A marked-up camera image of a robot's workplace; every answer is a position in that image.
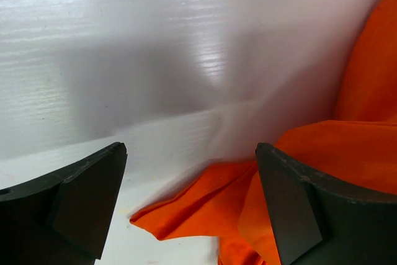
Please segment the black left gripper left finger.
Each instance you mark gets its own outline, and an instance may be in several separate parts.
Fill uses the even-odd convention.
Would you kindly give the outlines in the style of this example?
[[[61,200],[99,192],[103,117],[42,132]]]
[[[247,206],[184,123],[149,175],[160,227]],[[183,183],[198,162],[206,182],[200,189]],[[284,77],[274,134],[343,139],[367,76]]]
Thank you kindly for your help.
[[[127,163],[113,143],[1,189],[1,264],[94,264],[102,257]]]

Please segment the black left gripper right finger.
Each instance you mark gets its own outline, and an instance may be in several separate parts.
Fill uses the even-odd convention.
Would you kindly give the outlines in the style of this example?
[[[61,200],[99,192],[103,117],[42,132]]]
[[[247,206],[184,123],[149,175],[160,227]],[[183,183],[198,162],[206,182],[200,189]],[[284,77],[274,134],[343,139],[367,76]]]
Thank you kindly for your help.
[[[281,264],[396,264],[396,196],[342,181],[268,143],[258,171]]]

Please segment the orange t shirt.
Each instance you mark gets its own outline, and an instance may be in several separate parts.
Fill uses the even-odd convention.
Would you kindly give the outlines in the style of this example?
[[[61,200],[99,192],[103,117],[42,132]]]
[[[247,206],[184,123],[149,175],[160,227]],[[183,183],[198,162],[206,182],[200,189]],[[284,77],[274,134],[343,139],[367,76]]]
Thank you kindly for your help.
[[[396,193],[396,0],[381,0],[357,39],[334,118],[285,132],[277,148],[339,179]],[[218,238],[219,264],[279,264],[255,161],[211,164],[130,223],[157,240]]]

